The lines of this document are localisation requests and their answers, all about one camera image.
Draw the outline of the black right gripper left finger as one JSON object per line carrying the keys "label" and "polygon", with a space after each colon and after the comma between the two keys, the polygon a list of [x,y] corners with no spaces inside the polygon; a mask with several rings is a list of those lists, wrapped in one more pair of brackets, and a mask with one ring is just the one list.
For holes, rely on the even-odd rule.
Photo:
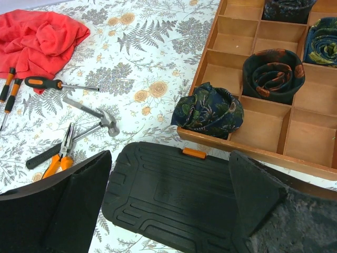
{"label": "black right gripper left finger", "polygon": [[1,252],[88,252],[112,166],[109,150],[1,194]]}

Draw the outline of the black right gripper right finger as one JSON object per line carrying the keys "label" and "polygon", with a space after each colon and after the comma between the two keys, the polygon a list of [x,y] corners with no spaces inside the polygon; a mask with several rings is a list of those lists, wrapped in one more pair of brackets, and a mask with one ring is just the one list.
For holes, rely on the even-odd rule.
{"label": "black right gripper right finger", "polygon": [[233,151],[229,170],[238,217],[237,252],[336,252],[336,191]]}

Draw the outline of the black plastic tool case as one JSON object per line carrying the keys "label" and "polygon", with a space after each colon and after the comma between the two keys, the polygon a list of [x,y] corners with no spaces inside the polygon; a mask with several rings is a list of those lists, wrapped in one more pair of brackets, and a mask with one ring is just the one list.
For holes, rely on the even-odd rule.
{"label": "black plastic tool case", "polygon": [[119,153],[102,212],[113,224],[183,252],[250,252],[228,162],[133,142]]}

